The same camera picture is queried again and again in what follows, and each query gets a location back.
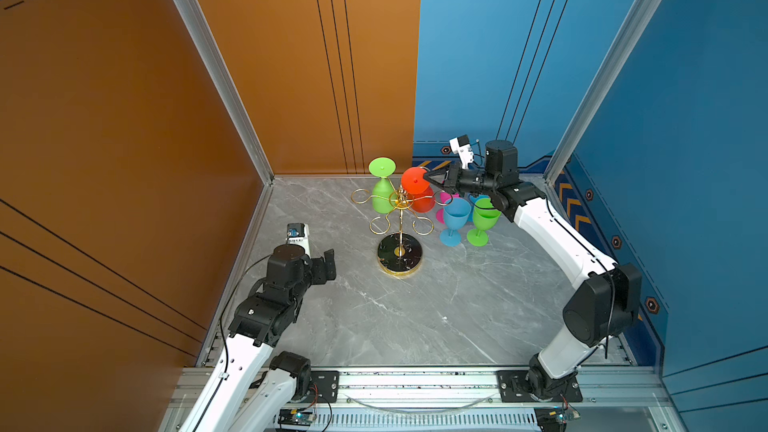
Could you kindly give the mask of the pink wine glass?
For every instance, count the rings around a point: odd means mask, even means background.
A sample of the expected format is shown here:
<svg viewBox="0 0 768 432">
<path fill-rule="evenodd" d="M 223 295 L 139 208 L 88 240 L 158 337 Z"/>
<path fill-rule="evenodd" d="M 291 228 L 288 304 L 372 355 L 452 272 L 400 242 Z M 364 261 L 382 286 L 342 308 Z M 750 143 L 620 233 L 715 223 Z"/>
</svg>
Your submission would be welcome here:
<svg viewBox="0 0 768 432">
<path fill-rule="evenodd" d="M 436 203 L 439 205 L 439 208 L 436 212 L 435 218 L 440 224 L 445 224 L 444 221 L 444 210 L 447 205 L 452 204 L 456 200 L 461 198 L 460 194 L 449 194 L 447 192 L 441 191 L 436 196 Z"/>
</svg>

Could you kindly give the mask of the red wine glass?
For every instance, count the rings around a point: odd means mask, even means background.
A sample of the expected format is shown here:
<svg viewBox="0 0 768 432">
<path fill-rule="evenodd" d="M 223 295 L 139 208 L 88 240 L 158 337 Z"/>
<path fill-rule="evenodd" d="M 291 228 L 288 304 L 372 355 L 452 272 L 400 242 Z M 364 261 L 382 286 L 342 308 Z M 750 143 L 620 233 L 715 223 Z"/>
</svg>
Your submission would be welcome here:
<svg viewBox="0 0 768 432">
<path fill-rule="evenodd" d="M 402 188 L 413 200 L 411 209 L 418 213 L 429 212 L 435 206 L 434 192 L 424 178 L 425 173 L 422 167 L 410 167 L 401 178 Z"/>
</svg>

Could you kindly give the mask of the blue wine glass front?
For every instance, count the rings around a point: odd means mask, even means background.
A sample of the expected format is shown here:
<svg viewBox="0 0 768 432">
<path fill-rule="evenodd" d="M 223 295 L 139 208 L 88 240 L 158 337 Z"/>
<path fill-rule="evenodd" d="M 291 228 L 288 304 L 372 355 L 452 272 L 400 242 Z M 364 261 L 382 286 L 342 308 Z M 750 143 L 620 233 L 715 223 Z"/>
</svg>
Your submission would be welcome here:
<svg viewBox="0 0 768 432">
<path fill-rule="evenodd" d="M 443 208 L 443 221 L 446 229 L 440 234 L 441 242 L 448 247 L 456 247 L 461 242 L 459 230 L 467 223 L 472 212 L 472 205 L 463 198 L 454 198 Z"/>
</svg>

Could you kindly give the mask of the blue wine glass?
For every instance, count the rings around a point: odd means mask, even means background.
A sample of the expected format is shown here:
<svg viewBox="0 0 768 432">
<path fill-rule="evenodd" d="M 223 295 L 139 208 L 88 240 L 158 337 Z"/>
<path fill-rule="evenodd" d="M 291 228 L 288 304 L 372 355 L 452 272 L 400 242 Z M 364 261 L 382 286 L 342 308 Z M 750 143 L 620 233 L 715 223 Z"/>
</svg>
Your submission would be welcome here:
<svg viewBox="0 0 768 432">
<path fill-rule="evenodd" d="M 484 195 L 484 194 L 479 194 L 479 195 L 475 195 L 475 194 L 469 194 L 469 195 L 467 196 L 467 199 L 468 199 L 468 200 L 469 200 L 469 201 L 470 201 L 472 204 L 475 204 L 475 203 L 476 203 L 478 200 L 481 200 L 481 199 L 488 199 L 488 196 L 487 196 L 487 195 Z"/>
<path fill-rule="evenodd" d="M 443 208 L 443 221 L 446 229 L 440 234 L 441 242 L 448 247 L 456 247 L 461 242 L 459 230 L 467 223 L 472 212 L 472 205 L 463 198 L 454 198 Z"/>
</svg>

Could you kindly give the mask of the green wine glass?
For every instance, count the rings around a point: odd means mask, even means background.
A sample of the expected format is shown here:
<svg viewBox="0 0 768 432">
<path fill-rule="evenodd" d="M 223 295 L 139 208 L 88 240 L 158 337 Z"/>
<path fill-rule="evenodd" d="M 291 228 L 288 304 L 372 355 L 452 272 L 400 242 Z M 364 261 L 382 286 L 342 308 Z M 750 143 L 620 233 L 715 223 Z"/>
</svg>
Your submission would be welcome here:
<svg viewBox="0 0 768 432">
<path fill-rule="evenodd" d="M 377 157 L 369 163 L 369 171 L 378 182 L 371 191 L 371 203 L 375 212 L 386 215 L 394 210 L 390 196 L 395 192 L 390 176 L 395 172 L 396 164 L 388 157 Z"/>
<path fill-rule="evenodd" d="M 472 214 L 474 228 L 467 233 L 469 243 L 475 247 L 485 246 L 489 240 L 487 231 L 496 225 L 501 215 L 489 198 L 478 200 Z"/>
</svg>

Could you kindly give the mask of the green wine glass back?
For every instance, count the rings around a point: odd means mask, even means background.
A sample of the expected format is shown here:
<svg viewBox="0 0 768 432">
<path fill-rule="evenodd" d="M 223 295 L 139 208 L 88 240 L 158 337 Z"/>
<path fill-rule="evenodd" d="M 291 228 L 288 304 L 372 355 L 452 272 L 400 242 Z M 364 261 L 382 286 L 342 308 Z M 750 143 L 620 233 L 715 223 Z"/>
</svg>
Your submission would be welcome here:
<svg viewBox="0 0 768 432">
<path fill-rule="evenodd" d="M 378 182 L 371 191 L 371 203 L 375 212 L 386 215 L 394 210 L 390 196 L 395 192 L 390 176 L 395 172 L 396 164 L 388 157 L 377 157 L 369 163 L 369 171 Z"/>
</svg>

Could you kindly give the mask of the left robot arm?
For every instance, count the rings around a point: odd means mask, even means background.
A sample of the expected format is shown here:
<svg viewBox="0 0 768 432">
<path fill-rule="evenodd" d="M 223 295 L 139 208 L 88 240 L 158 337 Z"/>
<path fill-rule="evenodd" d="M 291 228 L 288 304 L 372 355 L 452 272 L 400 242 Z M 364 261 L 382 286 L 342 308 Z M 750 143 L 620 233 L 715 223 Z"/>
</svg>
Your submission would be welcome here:
<svg viewBox="0 0 768 432">
<path fill-rule="evenodd" d="M 312 258 L 305 247 L 277 246 L 266 276 L 237 306 L 222 331 L 224 350 L 180 429 L 182 431 L 262 431 L 282 405 L 301 395 L 296 384 L 308 375 L 309 361 L 284 353 L 268 370 L 260 391 L 245 400 L 257 373 L 285 330 L 298 319 L 306 292 L 336 279 L 335 251 Z"/>
</svg>

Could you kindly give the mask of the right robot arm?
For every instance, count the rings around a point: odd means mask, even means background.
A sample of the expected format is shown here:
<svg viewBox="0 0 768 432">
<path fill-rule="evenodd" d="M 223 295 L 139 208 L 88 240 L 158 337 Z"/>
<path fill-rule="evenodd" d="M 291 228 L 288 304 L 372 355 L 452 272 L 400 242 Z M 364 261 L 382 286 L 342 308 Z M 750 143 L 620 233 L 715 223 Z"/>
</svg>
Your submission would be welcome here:
<svg viewBox="0 0 768 432">
<path fill-rule="evenodd" d="M 531 358 L 524 379 L 515 386 L 538 401 L 561 399 L 575 385 L 579 366 L 598 346 L 608 345 L 638 320 L 642 274 L 590 244 L 557 214 L 546 193 L 520 178 L 518 151 L 511 142 L 488 142 L 480 169 L 470 166 L 475 153 L 467 136 L 449 144 L 458 162 L 425 173 L 425 180 L 449 194 L 487 196 L 492 211 L 530 235 L 574 289 L 562 310 L 562 328 Z"/>
</svg>

